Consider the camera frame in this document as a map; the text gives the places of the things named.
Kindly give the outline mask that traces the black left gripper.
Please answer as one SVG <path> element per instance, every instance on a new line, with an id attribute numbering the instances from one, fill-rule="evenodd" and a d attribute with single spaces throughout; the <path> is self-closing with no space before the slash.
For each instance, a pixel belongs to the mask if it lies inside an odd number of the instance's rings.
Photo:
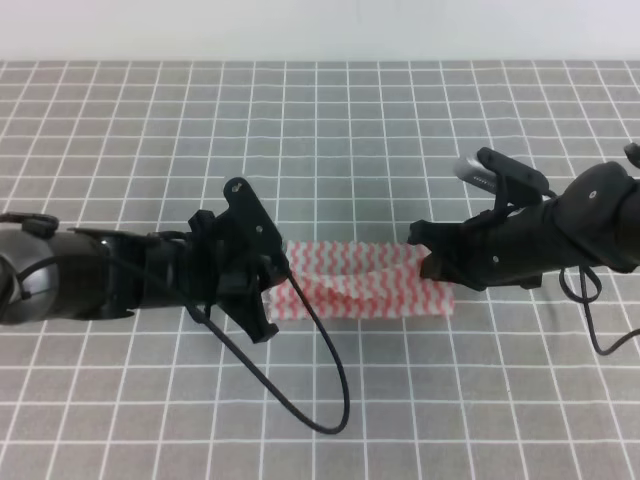
<path id="1" fill-rule="evenodd" d="M 254 344 L 269 341 L 278 327 L 267 319 L 262 292 L 272 280 L 288 279 L 282 237 L 257 234 L 249 243 L 227 211 L 199 210 L 188 224 L 182 236 L 155 235 L 144 250 L 144 271 L 198 305 L 220 307 Z"/>

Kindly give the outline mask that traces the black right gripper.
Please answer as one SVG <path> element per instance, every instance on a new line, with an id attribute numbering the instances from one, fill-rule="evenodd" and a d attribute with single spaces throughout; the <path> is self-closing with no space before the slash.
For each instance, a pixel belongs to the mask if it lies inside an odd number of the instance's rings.
<path id="1" fill-rule="evenodd" d="M 482 291 L 520 285 L 575 265 L 575 247 L 555 225 L 551 204 L 525 208 L 501 223 L 467 221 L 459 230 L 454 223 L 418 220 L 410 224 L 410 245 L 447 246 L 454 241 L 449 261 L 434 253 L 422 260 L 422 279 Z"/>

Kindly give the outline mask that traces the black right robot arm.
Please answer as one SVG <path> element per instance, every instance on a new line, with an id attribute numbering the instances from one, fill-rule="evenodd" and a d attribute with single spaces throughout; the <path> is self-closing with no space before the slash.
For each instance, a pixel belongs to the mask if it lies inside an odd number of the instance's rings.
<path id="1" fill-rule="evenodd" d="M 551 271 L 638 267 L 639 182 L 619 163 L 585 170 L 560 195 L 540 171 L 487 147 L 462 159 L 455 172 L 494 194 L 495 203 L 461 223 L 411 224 L 409 244 L 429 251 L 423 278 L 476 291 L 532 289 Z"/>

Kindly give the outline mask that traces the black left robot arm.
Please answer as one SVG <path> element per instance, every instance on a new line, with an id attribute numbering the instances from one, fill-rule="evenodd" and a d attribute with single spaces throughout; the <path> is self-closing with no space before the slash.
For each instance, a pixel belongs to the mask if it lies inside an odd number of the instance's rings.
<path id="1" fill-rule="evenodd" d="M 180 306 L 176 292 L 218 306 L 255 343 L 272 338 L 262 294 L 283 283 L 282 251 L 262 253 L 223 213 L 197 211 L 187 232 L 62 231 L 56 217 L 1 216 L 1 322 L 115 320 Z"/>

